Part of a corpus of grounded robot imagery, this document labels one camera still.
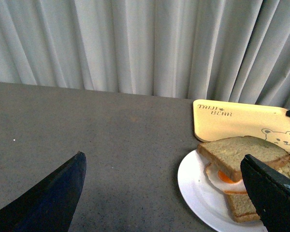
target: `white plate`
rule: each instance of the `white plate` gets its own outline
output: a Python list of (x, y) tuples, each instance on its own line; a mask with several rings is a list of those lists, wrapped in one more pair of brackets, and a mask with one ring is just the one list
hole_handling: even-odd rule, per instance
[(192, 151), (178, 169), (179, 189), (192, 211), (218, 232), (267, 232), (260, 220), (244, 223), (232, 220), (224, 194), (210, 183), (205, 174), (207, 163), (206, 158)]

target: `gray table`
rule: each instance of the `gray table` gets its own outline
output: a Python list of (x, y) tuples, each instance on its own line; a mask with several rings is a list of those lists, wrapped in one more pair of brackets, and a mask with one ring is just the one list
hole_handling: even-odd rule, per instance
[(70, 231), (210, 232), (177, 184), (192, 100), (0, 83), (0, 209), (87, 156)]

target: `curtain fold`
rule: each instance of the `curtain fold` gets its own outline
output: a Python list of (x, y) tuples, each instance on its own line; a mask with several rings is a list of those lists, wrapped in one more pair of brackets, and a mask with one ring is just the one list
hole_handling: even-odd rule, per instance
[(290, 0), (0, 0), (0, 82), (290, 108)]

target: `egg yolk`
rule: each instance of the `egg yolk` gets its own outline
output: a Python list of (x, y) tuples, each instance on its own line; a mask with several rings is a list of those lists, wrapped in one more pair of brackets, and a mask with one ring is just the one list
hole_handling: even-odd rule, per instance
[(230, 178), (227, 177), (227, 175), (225, 175), (222, 171), (218, 171), (218, 177), (220, 178), (220, 180), (222, 180), (225, 183), (228, 184), (235, 184), (236, 182), (232, 181)]

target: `egg white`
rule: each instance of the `egg white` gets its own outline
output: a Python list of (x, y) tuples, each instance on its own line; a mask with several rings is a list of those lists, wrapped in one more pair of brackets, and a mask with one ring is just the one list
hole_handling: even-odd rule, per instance
[(243, 180), (234, 184), (226, 183), (219, 178), (218, 171), (218, 167), (211, 163), (205, 168), (208, 179), (216, 188), (226, 194), (247, 194)]

